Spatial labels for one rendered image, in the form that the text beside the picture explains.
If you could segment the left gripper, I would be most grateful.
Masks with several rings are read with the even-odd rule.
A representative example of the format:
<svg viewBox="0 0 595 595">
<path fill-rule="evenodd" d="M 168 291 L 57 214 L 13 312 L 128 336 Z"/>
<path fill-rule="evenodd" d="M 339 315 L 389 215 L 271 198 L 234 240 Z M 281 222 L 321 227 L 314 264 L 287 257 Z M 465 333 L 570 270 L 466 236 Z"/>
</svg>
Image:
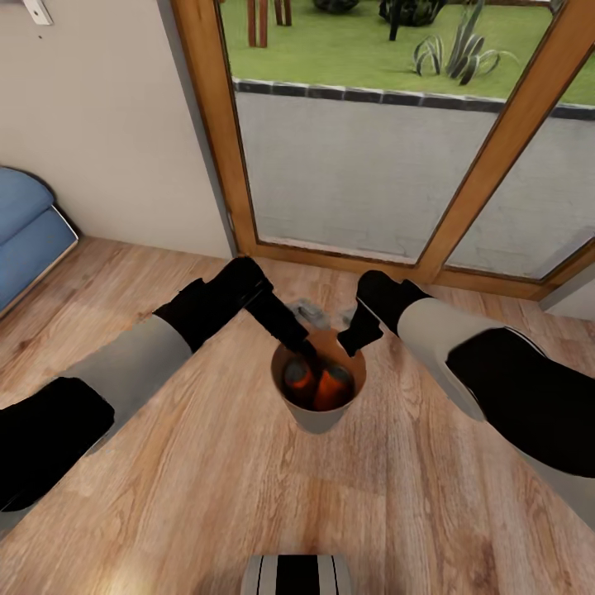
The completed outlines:
<svg viewBox="0 0 595 595">
<path fill-rule="evenodd" d="M 295 353 L 299 351 L 313 363 L 321 363 L 321 358 L 312 344 L 308 340 L 303 341 L 309 335 L 309 332 L 304 328 L 305 324 L 298 323 L 283 301 L 279 301 L 278 310 L 270 318 L 263 321 L 258 320 L 258 322 L 290 351 Z"/>
</svg>

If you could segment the trash can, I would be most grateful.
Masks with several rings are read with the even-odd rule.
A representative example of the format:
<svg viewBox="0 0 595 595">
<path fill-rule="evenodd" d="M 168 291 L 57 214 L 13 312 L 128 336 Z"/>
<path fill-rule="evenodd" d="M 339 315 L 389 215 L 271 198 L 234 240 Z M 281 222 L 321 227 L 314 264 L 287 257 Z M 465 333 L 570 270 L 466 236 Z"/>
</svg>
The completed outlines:
<svg viewBox="0 0 595 595">
<path fill-rule="evenodd" d="M 315 326 L 304 328 L 309 332 L 309 335 L 303 341 L 308 340 L 312 344 L 321 358 L 321 363 L 313 363 L 313 361 L 305 358 L 299 351 L 296 353 L 290 351 L 280 341 L 271 359 L 271 378 L 298 425 L 308 433 L 322 435 L 333 430 L 361 393 L 367 378 L 367 364 L 362 348 L 355 351 L 355 357 L 350 357 L 345 348 L 338 343 L 337 336 L 341 331 L 327 326 L 324 328 L 316 328 Z M 295 364 L 306 364 L 307 370 L 314 375 L 317 383 L 321 381 L 321 376 L 328 366 L 338 364 L 346 368 L 350 374 L 350 385 L 345 390 L 345 398 L 341 401 L 340 406 L 333 411 L 316 412 L 306 410 L 302 406 L 302 402 L 306 402 L 307 400 L 296 397 L 293 389 L 287 383 L 284 383 L 283 372 L 291 362 Z"/>
</svg>

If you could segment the can of soda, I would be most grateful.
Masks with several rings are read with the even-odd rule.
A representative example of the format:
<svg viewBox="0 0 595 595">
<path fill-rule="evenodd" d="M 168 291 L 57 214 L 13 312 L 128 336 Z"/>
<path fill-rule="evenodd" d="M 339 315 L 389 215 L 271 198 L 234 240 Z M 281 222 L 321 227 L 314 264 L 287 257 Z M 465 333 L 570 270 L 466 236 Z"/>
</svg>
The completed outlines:
<svg viewBox="0 0 595 595">
<path fill-rule="evenodd" d="M 283 372 L 284 383 L 293 389 L 294 395 L 302 400 L 314 399 L 314 392 L 317 392 L 319 383 L 314 375 L 307 370 L 306 364 L 295 364 L 291 362 Z"/>
<path fill-rule="evenodd" d="M 345 398 L 345 390 L 350 385 L 350 374 L 346 368 L 332 364 L 324 370 L 313 404 L 318 411 L 336 410 Z"/>
<path fill-rule="evenodd" d="M 306 402 L 302 402 L 302 406 L 306 409 L 306 410 L 310 410 L 310 411 L 316 411 L 318 412 L 318 410 L 315 408 L 315 405 L 313 404 L 313 399 L 310 399 Z"/>
</svg>

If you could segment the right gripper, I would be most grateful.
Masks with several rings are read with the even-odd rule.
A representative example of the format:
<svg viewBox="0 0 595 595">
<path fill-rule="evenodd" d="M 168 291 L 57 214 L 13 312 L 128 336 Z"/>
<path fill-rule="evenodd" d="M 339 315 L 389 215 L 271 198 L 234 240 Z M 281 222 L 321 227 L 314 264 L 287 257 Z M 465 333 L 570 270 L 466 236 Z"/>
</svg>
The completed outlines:
<svg viewBox="0 0 595 595">
<path fill-rule="evenodd" d="M 363 346 L 373 343 L 383 337 L 383 331 L 379 326 L 364 327 L 355 317 L 348 330 L 338 333 L 338 343 L 345 348 L 350 357 L 355 357 L 355 351 Z"/>
</svg>

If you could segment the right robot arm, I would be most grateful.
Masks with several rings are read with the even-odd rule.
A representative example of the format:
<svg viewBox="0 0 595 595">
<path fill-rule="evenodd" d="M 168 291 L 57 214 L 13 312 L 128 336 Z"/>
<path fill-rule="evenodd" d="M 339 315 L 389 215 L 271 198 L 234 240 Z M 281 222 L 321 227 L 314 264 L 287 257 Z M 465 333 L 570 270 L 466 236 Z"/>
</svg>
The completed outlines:
<svg viewBox="0 0 595 595">
<path fill-rule="evenodd" d="M 595 531 L 595 379 L 553 361 L 525 332 L 371 270 L 341 312 L 350 357 L 382 323 L 468 417 L 489 422 Z"/>
</svg>

